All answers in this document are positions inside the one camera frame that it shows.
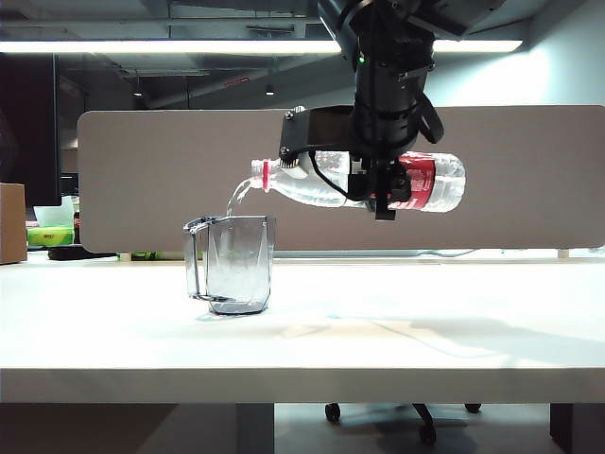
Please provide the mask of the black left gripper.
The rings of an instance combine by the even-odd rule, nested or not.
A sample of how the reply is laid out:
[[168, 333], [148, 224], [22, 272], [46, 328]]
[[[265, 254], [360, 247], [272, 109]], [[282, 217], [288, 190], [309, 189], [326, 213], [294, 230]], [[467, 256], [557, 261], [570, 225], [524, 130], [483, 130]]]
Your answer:
[[412, 196], [411, 178], [400, 160], [416, 141], [414, 111], [388, 112], [355, 106], [349, 122], [349, 194], [375, 209], [378, 221], [394, 221], [394, 209]]

